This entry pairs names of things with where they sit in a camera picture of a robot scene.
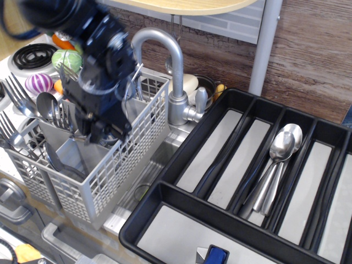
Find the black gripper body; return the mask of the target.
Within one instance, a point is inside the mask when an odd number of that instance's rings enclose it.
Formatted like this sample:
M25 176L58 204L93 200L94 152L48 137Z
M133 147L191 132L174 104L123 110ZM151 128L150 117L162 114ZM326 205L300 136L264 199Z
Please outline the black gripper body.
M114 92L94 95L83 90L78 82L64 79L62 80L62 86L64 96L71 103L86 112L92 113L92 121L105 120L116 124L128 120L122 109L122 102L116 98Z

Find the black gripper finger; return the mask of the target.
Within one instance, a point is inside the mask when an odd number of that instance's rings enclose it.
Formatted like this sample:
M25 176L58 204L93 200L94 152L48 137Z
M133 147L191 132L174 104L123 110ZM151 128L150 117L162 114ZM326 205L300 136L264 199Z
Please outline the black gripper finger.
M100 142L107 134L112 134L117 140L124 142L129 134L129 121L119 123L106 122L105 120L96 120L87 122L89 129L90 143Z
M92 113L75 106L75 120L79 131L84 136L91 134Z

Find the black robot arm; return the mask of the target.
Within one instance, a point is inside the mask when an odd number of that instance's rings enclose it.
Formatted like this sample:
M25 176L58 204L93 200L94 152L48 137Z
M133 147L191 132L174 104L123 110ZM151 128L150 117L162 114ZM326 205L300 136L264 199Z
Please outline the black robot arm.
M75 104L79 131L91 143L112 134L125 141L132 129L122 109L128 82L135 72L131 44L118 18L96 1L17 1L21 15L34 29L15 34L5 22L1 27L12 38L27 40L41 31L62 31L83 51L78 80L62 78L65 97Z

